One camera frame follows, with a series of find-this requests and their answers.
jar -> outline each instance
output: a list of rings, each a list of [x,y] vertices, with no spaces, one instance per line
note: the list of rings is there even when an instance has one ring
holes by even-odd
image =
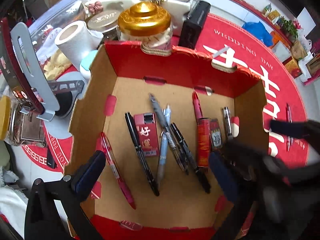
[[[117,10],[100,12],[87,21],[88,29],[102,32],[102,43],[104,43],[104,41],[112,41],[117,38],[116,27],[119,15],[120,11]]]
[[[154,3],[137,3],[120,14],[117,34],[121,41],[142,41],[148,48],[170,50],[170,14]]]
[[[46,147],[43,123],[36,114],[20,112],[22,106],[15,98],[0,99],[0,140],[12,146],[23,144]]]

gold lid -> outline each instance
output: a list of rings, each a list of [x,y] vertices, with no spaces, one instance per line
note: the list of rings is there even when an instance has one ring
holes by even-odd
[[[3,141],[7,136],[10,123],[11,100],[7,96],[0,99],[0,140]]]
[[[171,23],[170,14],[151,2],[140,2],[123,11],[119,29],[132,36],[150,36],[164,32]]]

black pen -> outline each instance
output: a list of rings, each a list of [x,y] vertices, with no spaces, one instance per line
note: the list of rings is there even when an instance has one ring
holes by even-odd
[[[132,118],[132,116],[131,116],[131,114],[129,112],[125,113],[124,116],[125,116],[125,121],[127,122],[127,126],[128,126],[128,129],[129,129],[129,133],[130,133],[133,145],[134,145],[134,147],[136,149],[136,152],[137,152],[138,158],[140,160],[140,163],[141,163],[141,165],[143,167],[143,170],[144,170],[144,172],[145,172],[145,174],[147,176],[148,182],[149,182],[149,184],[150,184],[150,186],[152,188],[153,193],[156,196],[159,196],[158,186],[157,186],[157,183],[156,183],[155,179],[153,178],[153,175],[151,173],[149,165],[148,165],[148,163],[146,161],[146,158],[144,156],[144,153],[142,151],[142,148],[141,148],[141,145],[140,145],[140,141],[139,141],[138,132],[137,132],[134,120],[133,120],[133,118]]]
[[[200,168],[197,166],[195,159],[192,156],[191,151],[188,148],[188,145],[186,144],[182,134],[180,133],[179,129],[177,128],[175,123],[172,123],[170,125],[174,136],[176,137],[178,143],[180,144],[181,148],[183,149],[184,153],[187,156],[187,159],[191,165],[191,167],[193,168],[193,170],[195,171],[198,180],[200,182],[200,184],[202,185],[202,187],[204,188],[204,191],[206,193],[210,193],[210,184],[209,181],[207,179],[207,177],[205,176],[205,174],[200,170]]]
[[[188,174],[188,163],[185,160],[185,156],[183,156],[183,152],[180,151],[179,148],[177,148],[177,145],[172,138],[172,134],[170,132],[169,124],[167,123],[165,116],[162,112],[161,107],[159,106],[159,103],[157,99],[154,97],[153,94],[149,93],[149,99],[152,103],[153,111],[156,113],[156,116],[159,120],[160,125],[163,128],[163,132],[167,137],[168,144],[173,152],[174,158],[176,159],[177,164],[180,166],[180,168]]]

pen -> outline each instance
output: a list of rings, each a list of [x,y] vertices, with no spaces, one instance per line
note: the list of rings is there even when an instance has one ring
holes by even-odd
[[[289,111],[289,122],[292,122],[291,108],[290,108],[288,103],[287,103],[287,108],[288,108],[288,111]],[[293,143],[293,137],[290,137],[290,144],[292,145],[292,143]]]
[[[169,105],[167,105],[166,109],[163,109],[163,114],[164,114],[164,117],[165,117],[167,123],[170,123],[171,109],[170,109]],[[165,135],[165,133],[162,133],[160,157],[159,157],[159,164],[158,164],[158,171],[157,171],[158,187],[160,185],[161,180],[164,177],[164,166],[165,166],[165,161],[167,158],[167,150],[168,150],[167,136]]]
[[[192,100],[193,100],[193,107],[195,108],[196,120],[198,122],[200,118],[203,118],[203,115],[202,115],[202,110],[200,106],[200,101],[195,91],[192,93]]]
[[[139,141],[138,132],[137,132],[134,120],[133,120],[133,118],[132,118],[132,116],[131,116],[131,114],[129,112],[125,113],[124,117],[125,117],[125,121],[127,122],[127,126],[128,126],[128,129],[129,129],[129,133],[130,133],[133,145],[134,145],[134,147],[136,149],[136,152],[137,152],[138,158],[140,160],[140,163],[141,163],[141,165],[143,167],[143,170],[144,170],[144,172],[145,172],[145,174],[147,176],[147,179],[148,179],[148,182],[150,184],[150,187],[151,187],[153,193],[156,196],[159,196],[158,186],[157,186],[157,183],[155,182],[155,179],[153,178],[153,175],[151,173],[149,165],[148,165],[148,163],[146,161],[146,158],[144,156],[144,153],[142,151],[141,144],[140,144],[140,141]]]
[[[127,199],[127,202],[130,204],[130,206],[132,206],[133,209],[136,209],[136,205],[131,195],[131,191],[128,188],[127,184],[125,183],[124,179],[120,175],[119,168],[116,163],[116,159],[113,155],[110,143],[104,132],[101,133],[101,146],[102,146],[103,152],[106,155],[107,161],[112,169],[112,172],[118,181],[119,187],[122,190],[123,195]]]
[[[167,137],[168,144],[169,144],[170,148],[172,149],[172,152],[173,152],[174,158],[176,159],[177,164],[180,166],[180,168],[183,171],[187,172],[188,164],[185,161],[185,157],[183,156],[183,152],[181,152],[180,149],[177,148],[176,143],[174,142],[174,140],[172,138],[169,124],[166,121],[164,114],[162,113],[162,110],[159,106],[158,101],[156,100],[156,98],[152,94],[149,94],[149,99],[152,103],[153,111],[156,113],[156,116],[160,122],[160,125],[163,128],[163,133]]]
[[[227,139],[233,139],[232,135],[232,128],[231,128],[231,118],[230,118],[230,111],[227,106],[223,108],[223,116],[224,116],[224,125],[226,129]]]
[[[230,46],[224,47],[224,48],[218,50],[215,54],[212,55],[212,58],[216,58],[217,56],[221,55],[222,53],[225,53],[228,49],[230,49]]]
[[[186,154],[187,159],[188,159],[191,167],[192,167],[193,170],[195,171],[195,173],[196,173],[196,175],[197,175],[197,177],[198,177],[198,180],[199,180],[201,186],[204,188],[204,191],[205,191],[206,193],[210,193],[210,188],[211,188],[211,186],[210,186],[210,184],[209,184],[209,181],[208,181],[207,177],[205,176],[205,174],[204,174],[204,173],[200,170],[200,168],[197,166],[196,161],[195,161],[195,159],[193,158],[192,153],[191,153],[191,151],[189,150],[188,145],[186,144],[186,142],[185,142],[182,134],[180,133],[178,127],[176,126],[175,123],[172,123],[172,124],[170,125],[170,127],[171,127],[171,129],[172,129],[172,131],[173,131],[173,133],[174,133],[174,135],[175,135],[178,143],[180,144],[181,148],[183,149],[184,153]]]
[[[286,111],[287,122],[292,122],[291,109],[290,109],[290,106],[288,103],[287,103],[285,111]],[[293,143],[293,138],[290,136],[287,136],[287,151],[289,151],[289,147],[290,147],[290,145],[292,145],[292,143]]]

light blue pen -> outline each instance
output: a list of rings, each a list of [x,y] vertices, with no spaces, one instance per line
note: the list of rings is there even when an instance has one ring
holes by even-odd
[[[166,109],[163,109],[164,117],[167,121],[167,123],[170,125],[170,106],[167,105]],[[167,158],[167,150],[168,150],[168,140],[165,135],[165,133],[162,133],[162,140],[161,140],[161,148],[160,148],[160,158],[159,158],[159,164],[158,164],[158,171],[157,171],[157,183],[158,187],[160,185],[160,181],[164,177],[164,166],[165,166],[165,160]]]

